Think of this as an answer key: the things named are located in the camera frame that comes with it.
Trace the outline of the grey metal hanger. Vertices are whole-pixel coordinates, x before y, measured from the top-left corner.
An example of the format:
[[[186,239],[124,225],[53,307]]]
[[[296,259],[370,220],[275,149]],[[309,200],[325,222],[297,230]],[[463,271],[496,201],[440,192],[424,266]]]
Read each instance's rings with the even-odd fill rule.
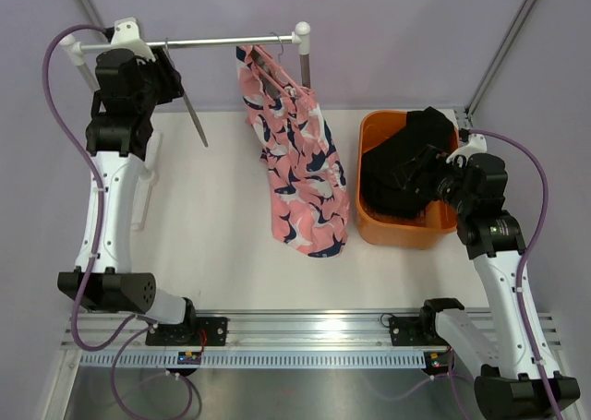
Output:
[[[176,68],[175,61],[174,61],[174,59],[171,56],[170,51],[169,51],[169,39],[168,38],[165,38],[163,50],[164,50],[165,54],[167,55],[167,58],[170,61],[172,67],[173,68]],[[196,130],[197,130],[197,132],[199,134],[199,138],[200,138],[203,146],[205,148],[208,148],[209,147],[209,142],[207,140],[205,131],[204,131],[203,127],[202,127],[202,123],[199,120],[199,116],[198,116],[198,114],[197,114],[197,112],[196,112],[196,110],[195,110],[195,108],[193,106],[192,101],[188,97],[188,93],[187,93],[187,90],[184,88],[183,82],[180,82],[180,86],[183,89],[182,99],[183,99],[183,102],[184,102],[184,104],[185,104],[185,106],[187,108],[187,111],[188,111],[189,116],[190,116],[190,118],[192,120],[192,123],[193,123],[194,127],[196,128]]]

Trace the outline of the black shorts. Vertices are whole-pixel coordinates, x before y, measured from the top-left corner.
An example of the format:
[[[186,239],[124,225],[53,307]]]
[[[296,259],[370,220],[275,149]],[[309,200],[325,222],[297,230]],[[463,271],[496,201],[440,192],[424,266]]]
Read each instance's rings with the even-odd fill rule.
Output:
[[[403,188],[405,168],[427,146],[452,151],[454,134],[453,122],[433,107],[368,115],[363,137],[380,137],[378,143],[366,143],[361,156],[360,190],[369,208],[393,218],[416,218],[429,200]]]

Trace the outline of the pink hanger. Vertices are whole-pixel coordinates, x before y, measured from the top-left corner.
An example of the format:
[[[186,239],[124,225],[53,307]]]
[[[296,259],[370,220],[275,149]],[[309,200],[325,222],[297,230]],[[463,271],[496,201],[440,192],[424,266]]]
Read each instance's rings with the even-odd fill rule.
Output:
[[[250,53],[264,90],[273,99],[281,95],[295,98],[299,93],[299,85],[287,75],[281,65],[282,54],[275,60],[261,44],[253,45]]]

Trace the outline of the pink shark print shorts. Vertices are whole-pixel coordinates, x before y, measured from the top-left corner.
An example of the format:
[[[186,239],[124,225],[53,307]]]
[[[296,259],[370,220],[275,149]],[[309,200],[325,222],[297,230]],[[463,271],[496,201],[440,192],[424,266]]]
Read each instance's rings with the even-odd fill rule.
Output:
[[[246,121],[267,169],[272,235],[308,257],[336,257],[348,238],[350,198],[331,129],[312,89],[294,80],[295,98],[265,92],[252,46],[236,48],[236,69]]]

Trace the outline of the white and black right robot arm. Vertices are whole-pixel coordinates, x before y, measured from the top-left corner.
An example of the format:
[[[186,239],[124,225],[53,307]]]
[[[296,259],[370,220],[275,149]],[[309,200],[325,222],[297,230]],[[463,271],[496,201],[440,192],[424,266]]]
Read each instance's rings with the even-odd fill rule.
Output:
[[[395,184],[453,208],[457,234],[488,299],[496,340],[491,342],[452,299],[435,299],[418,321],[426,342],[444,340],[474,380],[487,419],[560,419],[580,397],[575,378],[562,374],[549,349],[526,271],[528,248],[518,221],[503,208],[505,163],[479,152],[449,157],[427,146],[391,169]]]

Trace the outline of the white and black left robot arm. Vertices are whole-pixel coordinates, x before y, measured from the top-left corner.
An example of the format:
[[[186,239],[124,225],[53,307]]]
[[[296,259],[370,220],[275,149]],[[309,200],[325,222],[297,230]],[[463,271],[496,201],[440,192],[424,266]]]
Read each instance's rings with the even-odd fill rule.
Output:
[[[134,198],[152,137],[156,106],[184,94],[181,76],[163,49],[150,57],[125,48],[99,54],[84,160],[91,170],[84,240],[75,268],[58,275],[58,289],[74,302],[71,332],[82,309],[127,313],[154,326],[147,343],[189,344],[199,332],[186,297],[158,288],[149,272],[132,270],[130,234]]]

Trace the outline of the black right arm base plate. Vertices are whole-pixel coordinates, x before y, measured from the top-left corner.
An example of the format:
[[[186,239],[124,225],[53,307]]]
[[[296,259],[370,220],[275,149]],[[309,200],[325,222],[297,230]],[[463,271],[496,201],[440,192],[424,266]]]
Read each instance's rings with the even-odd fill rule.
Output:
[[[391,316],[388,319],[392,346],[446,346],[432,324],[419,316]]]

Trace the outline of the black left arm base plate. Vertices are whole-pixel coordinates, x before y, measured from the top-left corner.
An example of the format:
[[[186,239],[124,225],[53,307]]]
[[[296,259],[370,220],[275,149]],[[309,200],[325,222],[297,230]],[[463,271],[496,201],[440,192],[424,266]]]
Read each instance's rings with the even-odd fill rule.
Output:
[[[222,347],[226,345],[228,318],[197,317],[191,327],[187,324],[159,325],[146,334],[147,346]]]

